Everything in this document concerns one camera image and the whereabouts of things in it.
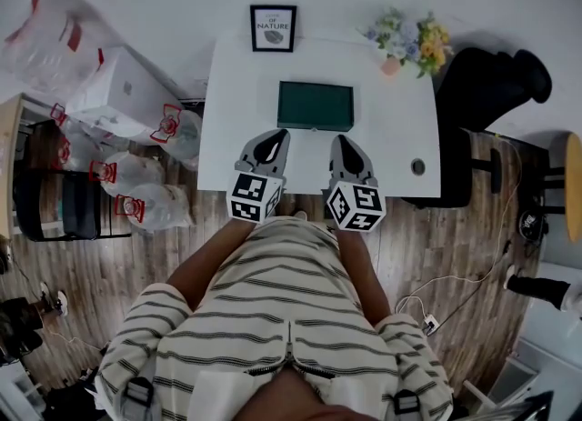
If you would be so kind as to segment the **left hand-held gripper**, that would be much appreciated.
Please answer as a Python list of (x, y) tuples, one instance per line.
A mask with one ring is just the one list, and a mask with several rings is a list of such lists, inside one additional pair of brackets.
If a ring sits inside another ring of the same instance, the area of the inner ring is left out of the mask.
[(286, 129), (265, 132), (245, 144), (226, 191), (231, 218), (261, 224), (274, 213), (286, 184), (289, 145)]

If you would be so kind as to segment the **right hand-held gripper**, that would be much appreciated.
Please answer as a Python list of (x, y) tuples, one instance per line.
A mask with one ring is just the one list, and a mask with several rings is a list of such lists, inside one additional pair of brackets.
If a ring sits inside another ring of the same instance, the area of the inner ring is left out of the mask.
[(368, 233), (386, 216), (371, 159), (347, 136), (331, 145), (330, 181), (326, 206), (340, 230)]

